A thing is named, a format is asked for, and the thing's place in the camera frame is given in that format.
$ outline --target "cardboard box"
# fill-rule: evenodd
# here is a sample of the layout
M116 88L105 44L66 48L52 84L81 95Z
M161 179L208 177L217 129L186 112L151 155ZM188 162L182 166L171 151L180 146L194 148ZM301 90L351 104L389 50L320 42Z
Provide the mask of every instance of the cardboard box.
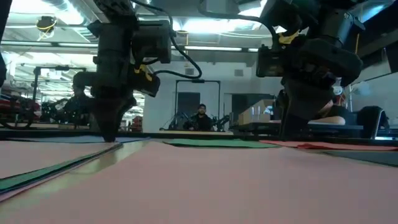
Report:
M271 120L273 102L274 100L260 100L255 105L249 107L239 115L239 125L269 122Z

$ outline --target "man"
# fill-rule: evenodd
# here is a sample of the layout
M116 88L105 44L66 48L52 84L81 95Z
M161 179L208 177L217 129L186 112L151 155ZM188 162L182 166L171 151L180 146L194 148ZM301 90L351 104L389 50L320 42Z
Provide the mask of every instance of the man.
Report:
M190 131L212 131L213 125L211 119L206 115L206 105L200 104L198 113L191 117L191 121L185 122L183 127Z
M74 120L73 122L77 122L78 125L87 125L88 114L90 113L88 109L88 99L90 99L90 97L86 96L84 86L73 85L72 88L74 96L71 97L66 105L58 110L58 112L62 114L67 112L69 119Z
M354 114L343 106L334 105L332 100L330 100L311 121L340 125L356 124Z

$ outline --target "green paper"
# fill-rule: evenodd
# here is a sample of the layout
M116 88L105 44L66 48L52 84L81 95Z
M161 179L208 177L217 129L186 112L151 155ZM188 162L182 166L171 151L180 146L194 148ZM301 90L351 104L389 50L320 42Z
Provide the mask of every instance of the green paper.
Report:
M29 172L29 173L26 173L26 174L20 174L20 175L15 175L13 177L0 179L0 191L7 190L7 189L9 189L11 187L14 187L14 186L17 186L19 184L22 184L22 183L28 182L30 180L45 176L45 175L47 175L47 174L49 174L51 172L63 169L66 166L72 165L73 163L80 162L80 161L83 161L83 160L88 159L88 158L91 158L91 157L93 157L93 156L95 156L97 154L98 153L96 152L94 154L90 154L90 155L87 155L87 156L82 156L82 157L79 157L77 159L66 161L66 162L63 162L63 163L60 163L60 164L57 164L57 165L54 165L54 166L46 167L46 168L43 168L43 169L35 170L35 171Z
M324 151L323 153L348 159L356 159L359 161L398 167L398 152Z
M194 139L173 139L165 142L173 146L188 146L188 147L238 147L238 148L269 148L280 147L274 144L261 143L257 141L242 141L235 140L194 140Z

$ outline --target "black chair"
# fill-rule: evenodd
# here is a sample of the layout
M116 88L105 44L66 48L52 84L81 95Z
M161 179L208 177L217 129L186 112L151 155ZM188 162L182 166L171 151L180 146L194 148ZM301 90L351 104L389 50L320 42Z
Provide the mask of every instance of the black chair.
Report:
M388 117L386 112L379 106L365 106L356 112L356 122L363 126L361 138L375 139L381 126L389 130Z

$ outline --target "pink paper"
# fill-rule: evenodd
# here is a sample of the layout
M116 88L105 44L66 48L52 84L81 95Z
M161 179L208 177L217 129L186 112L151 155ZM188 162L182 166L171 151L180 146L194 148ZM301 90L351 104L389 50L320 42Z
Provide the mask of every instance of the pink paper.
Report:
M62 171L62 172L60 172L60 173L58 173L58 174L54 174L54 175L52 175L52 176L50 176L50 177L47 177L46 179L43 179L43 180L34 182L33 184L29 184L28 186L25 186L25 187L23 187L23 188L19 188L19 189L17 189L17 190L13 190L13 191L7 192L7 193L5 193L5 194L1 194L1 195L0 195L0 202L2 202L2 201L4 201L4 200L7 200L7 199L9 199L9 198L11 198L11 197L13 197L13 196L15 196L15 195L17 195L17 194L20 194L20 193L22 193L22 192L24 192L24 191L26 191L26 190L29 190L29 189L31 189L31 188L33 188L33 187L36 187L36 186L38 186L38 185L40 185L40 184L43 184L43 183L45 183L45 182L47 182L47 181L49 181L49 180L52 180L52 179L54 179L54 178L56 178L56 177L59 177L59 176L61 176L61 175L63 175L63 174L66 174L66 173L68 173L68 172L71 172L72 170L75 170L75 169L77 169L77 168L79 168L79 167L81 167L81 166L83 166L83 165L85 165L85 164L87 164L87 163L89 163L89 162L91 162L91 161L97 159L97 158L99 157L99 155L104 156L105 154L108 154L108 153L110 153L110 152L112 152L112 151L113 151L113 150L109 150L108 152L106 152L106 153L104 153L104 154L98 154L97 156L93 156L91 159L88 159L88 160L86 160L85 162L82 162L81 164L78 164L78 165L76 165L76 166L73 166L72 168L67 169L67 170L65 170L65 171Z
M289 148L151 142L2 224L395 223L397 169Z
M2 141L0 145L0 179L101 152L116 144Z
M362 150L362 151L391 151L398 150L394 146L359 146L352 144L333 144L327 142L297 142L297 141L269 141L261 140L260 142L276 144L278 146L297 147L299 149L339 149L339 150Z

